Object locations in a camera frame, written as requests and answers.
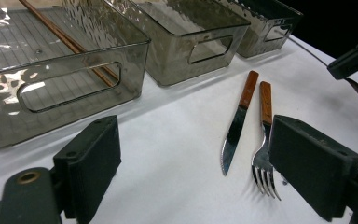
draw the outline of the wooden handle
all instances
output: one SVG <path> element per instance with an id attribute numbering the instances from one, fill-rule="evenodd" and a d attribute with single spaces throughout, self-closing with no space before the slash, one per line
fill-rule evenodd
<path id="1" fill-rule="evenodd" d="M 242 96 L 240 99 L 240 107 L 247 109 L 252 100 L 252 95 L 257 83 L 258 73 L 250 71 L 246 79 L 245 87 L 243 88 Z"/>
<path id="2" fill-rule="evenodd" d="M 272 125 L 271 84 L 260 83 L 261 121 Z"/>

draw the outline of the bin handle cutout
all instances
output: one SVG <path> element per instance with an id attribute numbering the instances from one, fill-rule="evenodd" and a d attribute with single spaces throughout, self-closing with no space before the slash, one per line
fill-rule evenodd
<path id="1" fill-rule="evenodd" d="M 271 27 L 268 34 L 264 38 L 264 42 L 280 40 L 287 36 L 289 31 L 292 29 L 292 24 L 276 25 Z"/>
<path id="2" fill-rule="evenodd" d="M 231 47 L 232 35 L 199 41 L 193 46 L 188 63 L 199 63 L 225 55 Z"/>
<path id="3" fill-rule="evenodd" d="M 118 78 L 111 77 L 113 86 L 106 85 L 94 74 L 95 69 L 103 72 L 106 66 L 109 66 L 118 75 Z M 24 83 L 17 90 L 17 98 L 25 111 L 32 113 L 46 112 L 117 87 L 121 80 L 121 68 L 120 63 L 104 64 L 64 76 Z"/>

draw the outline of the white table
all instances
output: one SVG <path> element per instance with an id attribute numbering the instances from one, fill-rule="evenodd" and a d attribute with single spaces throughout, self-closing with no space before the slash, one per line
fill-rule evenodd
<path id="1" fill-rule="evenodd" d="M 334 60 L 308 49 L 326 63 Z M 279 173 L 274 178 L 281 202 L 255 186 L 251 158 L 261 143 L 258 84 L 230 170 L 222 175 L 220 150 L 250 70 L 260 74 L 258 83 L 271 83 L 274 114 L 301 119 L 358 152 L 357 93 L 288 40 L 280 50 L 252 59 L 235 56 L 226 68 L 169 88 L 158 87 L 145 73 L 140 98 L 0 150 L 0 198 L 12 175 L 51 168 L 52 157 L 90 122 L 117 115 L 122 163 L 92 223 L 326 223 Z M 351 78 L 358 82 L 358 73 Z M 333 223 L 347 224 L 350 218 L 347 209 Z"/>

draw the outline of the black mount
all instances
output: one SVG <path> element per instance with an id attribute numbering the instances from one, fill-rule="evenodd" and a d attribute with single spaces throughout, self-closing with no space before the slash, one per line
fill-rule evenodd
<path id="1" fill-rule="evenodd" d="M 93 121 L 54 158 L 51 170 L 13 175 L 0 201 L 0 224 L 90 223 L 121 163 L 117 116 Z"/>
<path id="2" fill-rule="evenodd" d="M 270 161 L 327 221 L 348 206 L 358 224 L 358 154 L 307 123 L 275 115 Z"/>

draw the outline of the screw hole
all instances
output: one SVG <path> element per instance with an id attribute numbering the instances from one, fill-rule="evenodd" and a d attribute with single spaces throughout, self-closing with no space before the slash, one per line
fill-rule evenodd
<path id="1" fill-rule="evenodd" d="M 35 171 L 28 172 L 28 173 L 25 173 L 25 174 L 21 175 L 17 179 L 17 182 L 19 184 L 29 184 L 29 183 L 32 183 L 32 182 L 36 181 L 36 179 L 38 179 L 39 176 L 40 176 L 39 172 L 35 172 Z"/>

